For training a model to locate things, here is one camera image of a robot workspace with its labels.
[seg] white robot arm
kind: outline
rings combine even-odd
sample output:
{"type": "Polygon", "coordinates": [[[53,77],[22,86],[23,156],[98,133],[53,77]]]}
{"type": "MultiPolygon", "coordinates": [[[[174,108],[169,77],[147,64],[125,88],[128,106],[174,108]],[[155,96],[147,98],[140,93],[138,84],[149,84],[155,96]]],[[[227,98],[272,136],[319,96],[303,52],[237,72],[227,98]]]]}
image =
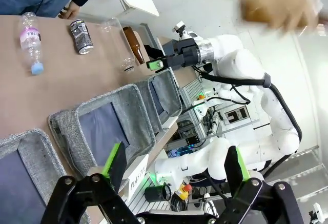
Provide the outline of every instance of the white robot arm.
{"type": "MultiPolygon", "coordinates": [[[[195,43],[198,62],[212,63],[214,76],[235,80],[265,78],[266,73],[262,66],[250,51],[243,48],[237,36],[221,35],[197,40],[195,43]]],[[[257,88],[263,93],[261,106],[271,117],[272,135],[238,146],[246,165],[291,155],[297,151],[300,143],[299,134],[278,97],[269,88],[257,88]]],[[[220,91],[220,95],[228,95],[223,94],[224,89],[220,91]]],[[[192,154],[158,160],[155,164],[156,179],[159,183],[165,181],[171,184],[173,191],[179,188],[184,177],[202,173],[206,169],[212,178],[225,179],[224,160],[229,147],[227,139],[215,138],[206,147],[192,154]]]]}

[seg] blue bottle cap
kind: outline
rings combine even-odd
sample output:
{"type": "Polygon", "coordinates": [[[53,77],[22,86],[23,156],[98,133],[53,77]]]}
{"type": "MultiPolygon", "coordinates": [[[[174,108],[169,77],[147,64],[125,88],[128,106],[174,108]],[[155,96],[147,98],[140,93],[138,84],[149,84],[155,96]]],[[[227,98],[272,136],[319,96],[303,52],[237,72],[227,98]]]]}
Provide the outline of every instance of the blue bottle cap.
{"type": "Polygon", "coordinates": [[[42,63],[35,63],[31,66],[31,73],[33,75],[38,75],[43,73],[43,64],[42,63]]]}

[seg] clear plastic container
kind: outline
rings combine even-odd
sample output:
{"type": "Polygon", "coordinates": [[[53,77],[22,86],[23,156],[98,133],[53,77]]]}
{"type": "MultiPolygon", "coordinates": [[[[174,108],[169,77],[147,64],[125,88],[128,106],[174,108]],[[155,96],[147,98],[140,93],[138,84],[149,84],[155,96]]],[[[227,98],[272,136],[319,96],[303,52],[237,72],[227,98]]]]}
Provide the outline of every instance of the clear plastic container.
{"type": "Polygon", "coordinates": [[[134,54],[119,20],[115,17],[110,18],[100,25],[100,29],[103,34],[106,34],[106,36],[109,35],[110,40],[106,43],[109,44],[108,47],[112,45],[113,47],[111,50],[117,52],[119,56],[117,61],[119,61],[120,68],[127,73],[133,72],[135,63],[134,54]]]}
{"type": "Polygon", "coordinates": [[[41,74],[44,67],[36,15],[33,12],[24,13],[20,18],[20,26],[20,47],[24,53],[25,64],[33,75],[41,74]]]}

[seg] black beverage can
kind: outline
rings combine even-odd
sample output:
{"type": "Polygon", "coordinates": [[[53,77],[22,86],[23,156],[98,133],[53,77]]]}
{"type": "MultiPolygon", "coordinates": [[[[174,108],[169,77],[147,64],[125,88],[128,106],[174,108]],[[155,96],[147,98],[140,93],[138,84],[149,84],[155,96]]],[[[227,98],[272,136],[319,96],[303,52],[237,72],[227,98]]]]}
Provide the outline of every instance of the black beverage can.
{"type": "Polygon", "coordinates": [[[85,21],[78,19],[71,23],[70,28],[79,54],[89,53],[93,49],[93,44],[85,21]]]}

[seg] bottle label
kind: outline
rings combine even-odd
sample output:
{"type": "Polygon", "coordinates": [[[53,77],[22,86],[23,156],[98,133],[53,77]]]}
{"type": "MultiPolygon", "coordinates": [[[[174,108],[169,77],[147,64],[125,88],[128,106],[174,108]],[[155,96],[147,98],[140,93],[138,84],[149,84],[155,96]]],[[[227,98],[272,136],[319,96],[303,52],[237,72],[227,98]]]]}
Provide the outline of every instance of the bottle label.
{"type": "Polygon", "coordinates": [[[41,41],[40,33],[36,28],[29,28],[29,29],[24,30],[20,34],[20,43],[23,43],[28,38],[35,38],[35,39],[38,39],[39,41],[41,41]]]}

